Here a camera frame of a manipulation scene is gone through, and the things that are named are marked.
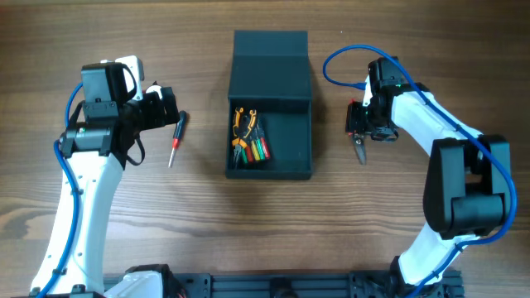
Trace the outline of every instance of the screwdriver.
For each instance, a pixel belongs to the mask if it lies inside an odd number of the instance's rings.
[[[176,149],[181,144],[182,135],[184,134],[184,128],[186,128],[186,120],[188,119],[188,114],[186,111],[181,111],[179,113],[181,120],[175,126],[175,132],[173,132],[173,149],[171,149],[171,156],[169,158],[168,168],[173,166],[173,161],[175,160]]]

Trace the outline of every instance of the blue cable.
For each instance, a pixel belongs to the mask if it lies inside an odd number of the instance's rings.
[[[72,106],[72,103],[74,102],[75,95],[80,91],[81,87],[83,87],[83,82],[75,86],[75,89],[72,92],[72,95],[68,99],[68,103],[66,104],[66,110],[65,110],[65,127],[68,127],[68,120],[70,119],[70,107]]]
[[[68,119],[70,116],[70,106],[72,105],[75,95],[81,89],[82,86],[83,86],[83,83],[79,83],[77,87],[75,87],[74,92],[70,96],[70,99],[68,100],[68,104],[66,105],[65,125],[67,127],[68,127]],[[37,295],[37,298],[46,297],[46,294],[50,291],[50,289],[59,279],[59,275],[63,271],[63,268],[65,267],[66,260],[68,259],[68,256],[70,255],[70,250],[74,243],[75,231],[77,230],[77,221],[78,221],[78,217],[80,213],[80,195],[78,191],[79,188],[77,187],[77,182],[75,180],[74,174],[70,171],[70,168],[66,165],[65,158],[63,157],[60,151],[59,140],[55,140],[55,142],[53,142],[53,149],[55,152],[55,157],[57,157],[57,161],[59,162],[60,167],[65,172],[66,178],[68,179],[68,182],[70,183],[70,187],[72,188],[72,196],[74,199],[74,211],[72,214],[72,223],[70,225],[70,232],[68,233],[68,239],[66,240],[65,249],[63,250],[63,253],[60,255],[57,268],[55,269],[55,272],[51,274],[50,280],[48,281],[48,283],[46,283],[44,288],[39,292],[39,295]]]
[[[433,273],[431,273],[429,276],[427,276],[425,279],[423,279],[423,281],[420,282],[420,284],[416,287],[416,289],[412,293],[407,295],[407,297],[406,297],[406,298],[413,298],[413,297],[415,297],[416,295],[419,294],[419,292],[422,290],[424,285],[427,284],[427,282],[429,282],[435,276],[439,276],[440,273],[443,272],[449,266],[449,264],[451,264],[453,258],[455,258],[456,254],[459,251],[461,251],[464,246],[493,243],[493,242],[501,239],[501,237],[503,237],[506,234],[506,232],[512,226],[513,221],[515,220],[515,214],[517,213],[517,204],[518,204],[517,190],[515,189],[515,183],[513,182],[513,179],[510,176],[510,174],[508,173],[508,171],[506,171],[506,169],[503,167],[503,165],[501,165],[501,163],[495,157],[493,157],[491,155],[491,153],[488,151],[488,149],[486,149],[486,147],[484,147],[484,145],[482,145],[479,142],[479,140],[477,140],[469,132],[467,132],[464,128],[462,128],[461,125],[456,123],[453,119],[451,119],[449,116],[447,116],[445,113],[443,113],[439,108],[437,108],[436,105],[434,105],[431,102],[431,100],[429,100],[425,96],[425,94],[423,94],[423,92],[417,87],[416,83],[414,83],[414,80],[412,79],[410,74],[399,64],[399,62],[395,61],[395,59],[393,59],[389,54],[385,53],[384,51],[382,51],[382,50],[380,50],[380,49],[378,49],[378,48],[376,48],[374,46],[368,46],[368,45],[346,46],[346,47],[336,51],[335,53],[331,54],[330,57],[324,62],[324,76],[330,82],[334,83],[331,79],[329,79],[327,77],[327,74],[325,73],[325,67],[326,67],[327,63],[333,57],[337,56],[338,54],[340,54],[342,52],[345,52],[347,50],[357,50],[357,49],[364,49],[364,50],[374,51],[374,52],[380,54],[381,56],[385,57],[386,59],[388,59],[390,62],[392,62],[392,64],[394,64],[399,69],[399,71],[401,71],[401,73],[403,74],[405,79],[407,79],[408,83],[418,93],[418,95],[420,96],[420,98],[422,98],[422,100],[425,102],[425,104],[427,106],[429,106],[429,108],[431,108],[434,112],[439,114],[444,120],[446,120],[452,127],[455,128],[455,130],[457,132],[461,133],[464,137],[466,137],[468,140],[470,140],[470,142],[475,147],[477,147],[484,154],[484,156],[497,168],[497,170],[503,176],[504,180],[506,180],[506,184],[508,185],[508,189],[509,189],[509,192],[510,192],[510,210],[508,212],[508,217],[506,218],[506,222],[503,224],[502,228],[491,237],[477,239],[477,240],[463,241],[461,243],[456,244],[455,248],[451,251],[451,253],[449,254],[449,257],[447,257],[446,261],[438,269],[436,269]]]
[[[328,57],[328,59],[326,59],[324,61],[324,65],[322,65],[322,74],[324,74],[324,77],[325,79],[327,79],[328,81],[330,81],[331,83],[333,84],[337,84],[339,86],[345,86],[345,87],[353,87],[353,88],[356,88],[356,89],[359,89],[359,90],[365,90],[366,89],[366,83],[365,82],[361,82],[361,83],[343,83],[343,82],[339,82],[339,81],[336,81],[332,78],[330,78],[328,76],[328,73],[327,73],[327,67],[328,67],[328,63],[330,63],[330,61],[335,57],[337,56],[338,54],[340,54],[342,52],[339,52],[339,51],[336,51],[335,53],[333,53],[331,56]]]

